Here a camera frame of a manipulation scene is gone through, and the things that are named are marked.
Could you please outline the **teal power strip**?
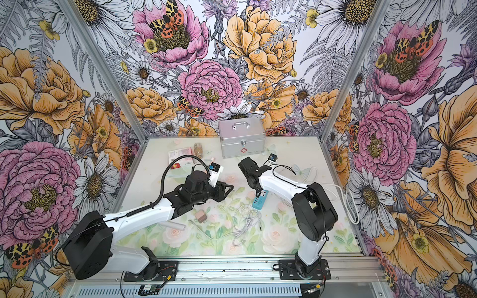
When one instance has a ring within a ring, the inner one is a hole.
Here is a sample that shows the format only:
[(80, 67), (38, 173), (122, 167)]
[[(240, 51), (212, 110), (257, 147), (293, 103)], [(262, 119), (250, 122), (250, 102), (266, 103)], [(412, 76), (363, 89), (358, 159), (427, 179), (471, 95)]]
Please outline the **teal power strip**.
[(261, 193), (254, 198), (252, 202), (252, 207), (256, 210), (261, 211), (263, 209), (263, 206), (265, 205), (267, 196), (268, 196), (268, 191), (262, 190)]

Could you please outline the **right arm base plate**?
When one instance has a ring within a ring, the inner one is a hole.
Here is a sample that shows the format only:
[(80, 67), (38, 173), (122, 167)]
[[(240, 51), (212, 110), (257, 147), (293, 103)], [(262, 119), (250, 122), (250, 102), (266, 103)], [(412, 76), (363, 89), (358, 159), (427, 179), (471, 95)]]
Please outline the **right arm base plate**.
[(272, 266), (281, 280), (327, 281), (332, 278), (327, 260), (321, 258), (312, 265), (300, 260), (279, 260)]

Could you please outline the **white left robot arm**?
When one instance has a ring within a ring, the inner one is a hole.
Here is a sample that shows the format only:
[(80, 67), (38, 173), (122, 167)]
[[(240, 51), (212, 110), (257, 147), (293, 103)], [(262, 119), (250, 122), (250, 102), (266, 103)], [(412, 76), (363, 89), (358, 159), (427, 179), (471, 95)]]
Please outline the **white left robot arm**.
[(148, 247), (133, 249), (117, 245), (123, 238), (143, 228), (168, 222), (209, 200), (221, 202), (233, 190), (219, 180), (222, 168), (216, 163), (204, 170), (191, 170), (185, 182), (165, 192), (166, 174), (161, 176), (158, 198), (147, 205), (112, 214), (89, 212), (62, 245), (62, 251), (75, 278), (84, 280), (101, 272), (130, 273), (144, 281), (161, 273), (160, 262)]

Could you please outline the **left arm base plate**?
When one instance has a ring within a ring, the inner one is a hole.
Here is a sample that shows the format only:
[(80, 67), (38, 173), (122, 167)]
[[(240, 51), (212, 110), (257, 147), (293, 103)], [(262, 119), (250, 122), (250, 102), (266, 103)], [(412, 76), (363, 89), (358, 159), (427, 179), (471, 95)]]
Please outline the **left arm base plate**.
[(158, 261), (151, 262), (140, 273), (134, 274), (126, 272), (123, 280), (125, 282), (169, 282), (175, 281), (178, 273), (177, 261)]

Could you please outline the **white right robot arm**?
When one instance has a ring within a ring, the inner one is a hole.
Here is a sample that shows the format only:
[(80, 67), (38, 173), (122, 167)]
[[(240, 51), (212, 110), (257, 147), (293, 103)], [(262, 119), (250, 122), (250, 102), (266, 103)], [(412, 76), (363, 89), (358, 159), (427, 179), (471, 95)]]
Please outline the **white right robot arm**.
[(277, 164), (276, 160), (277, 156), (271, 154), (260, 166), (247, 157), (238, 163), (238, 168), (257, 195), (267, 191), (291, 203), (298, 228), (303, 235), (294, 258), (294, 271), (299, 278), (314, 279), (320, 274), (326, 279), (322, 269), (322, 250), (329, 241), (327, 233), (339, 220), (337, 211), (322, 185), (317, 182), (307, 185), (278, 174), (278, 168), (289, 171), (293, 169)]

